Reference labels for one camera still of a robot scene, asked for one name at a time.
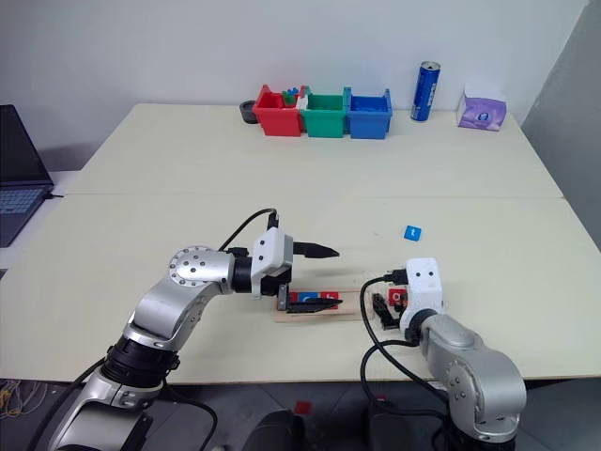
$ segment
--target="red block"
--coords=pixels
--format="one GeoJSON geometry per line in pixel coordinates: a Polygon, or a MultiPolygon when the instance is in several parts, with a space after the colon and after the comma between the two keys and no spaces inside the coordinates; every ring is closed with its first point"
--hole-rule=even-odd
{"type": "Polygon", "coordinates": [[[388,289],[388,305],[403,305],[407,307],[407,290],[404,288],[389,288],[388,289]]]}
{"type": "Polygon", "coordinates": [[[311,414],[311,404],[309,401],[297,401],[297,405],[294,407],[294,413],[296,415],[309,415],[311,414]]]}
{"type": "MultiPolygon", "coordinates": [[[[338,291],[321,291],[319,293],[319,297],[327,299],[340,299],[338,298],[338,291]]],[[[333,305],[330,307],[330,310],[338,310],[338,305],[333,305]]]]}

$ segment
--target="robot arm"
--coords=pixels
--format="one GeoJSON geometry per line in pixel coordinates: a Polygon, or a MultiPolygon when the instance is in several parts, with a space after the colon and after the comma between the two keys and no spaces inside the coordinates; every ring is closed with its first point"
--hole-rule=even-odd
{"type": "MultiPolygon", "coordinates": [[[[177,353],[208,302],[233,292],[260,298],[287,290],[292,256],[300,252],[277,221],[270,225],[254,242],[252,257],[241,248],[225,252],[205,246],[173,256],[165,276],[138,303],[123,335],[65,413],[51,451],[74,445],[101,451],[142,447],[152,422],[144,410],[159,395],[169,371],[178,367],[177,353]]],[[[311,245],[325,257],[338,255],[311,245]]]]}
{"type": "Polygon", "coordinates": [[[408,307],[401,334],[419,342],[432,375],[449,393],[454,425],[480,443],[507,443],[517,433],[526,388],[514,363],[444,314],[439,267],[434,258],[407,262],[408,307]]]}

